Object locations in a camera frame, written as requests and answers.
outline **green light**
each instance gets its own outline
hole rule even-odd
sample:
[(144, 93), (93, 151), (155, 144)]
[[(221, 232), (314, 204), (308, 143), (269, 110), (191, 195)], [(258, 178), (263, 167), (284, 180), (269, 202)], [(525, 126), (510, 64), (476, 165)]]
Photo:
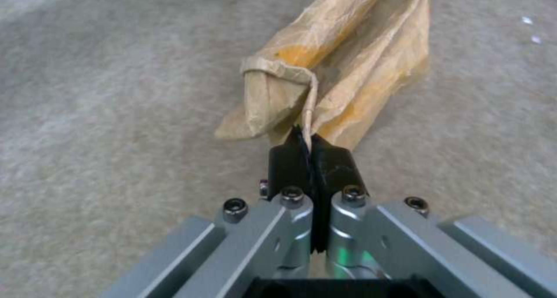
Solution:
[(364, 256), (362, 258), (364, 260), (364, 262), (368, 262), (368, 261), (373, 261), (375, 262), (375, 259), (372, 257), (372, 254), (370, 254), (367, 251), (364, 251)]
[(338, 263), (340, 265), (347, 265), (350, 259), (350, 253), (345, 248), (339, 248)]

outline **hex socket screw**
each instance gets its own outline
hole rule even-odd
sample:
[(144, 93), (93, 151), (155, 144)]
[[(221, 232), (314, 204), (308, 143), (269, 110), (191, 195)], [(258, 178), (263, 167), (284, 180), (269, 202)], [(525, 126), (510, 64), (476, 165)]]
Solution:
[(240, 198), (231, 198), (222, 206), (222, 215), (228, 223), (238, 223), (248, 211), (247, 203)]

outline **black screw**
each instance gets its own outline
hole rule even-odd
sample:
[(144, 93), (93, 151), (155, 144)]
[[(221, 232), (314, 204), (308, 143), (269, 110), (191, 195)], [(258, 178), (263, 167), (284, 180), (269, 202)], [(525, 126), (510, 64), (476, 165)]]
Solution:
[(261, 179), (259, 181), (259, 196), (264, 199), (269, 197), (269, 181), (266, 179)]
[(281, 191), (281, 204), (288, 209), (297, 209), (304, 200), (304, 191), (297, 186), (286, 186)]
[(427, 217), (429, 214), (429, 205), (427, 204), (427, 201), (421, 199), (420, 197), (407, 197), (404, 199), (404, 203), (406, 203), (408, 207), (414, 209), (414, 211), (423, 215), (423, 217)]
[(366, 204), (366, 192), (358, 185), (346, 185), (342, 189), (342, 202), (353, 208)]
[(231, 198), (222, 206), (223, 218), (228, 223), (238, 223), (247, 214), (247, 203), (240, 198)]

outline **brown paper bag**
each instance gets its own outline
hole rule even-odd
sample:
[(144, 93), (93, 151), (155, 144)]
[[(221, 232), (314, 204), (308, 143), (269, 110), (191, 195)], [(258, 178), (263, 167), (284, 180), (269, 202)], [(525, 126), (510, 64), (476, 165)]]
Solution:
[[(428, 32), (429, 0), (315, 0), (249, 58), (244, 103), (215, 135), (267, 133), (279, 144), (298, 122), (353, 149), (390, 95), (425, 70)], [(317, 103), (309, 106), (307, 74), (319, 80)], [(308, 121), (301, 121), (302, 108)]]

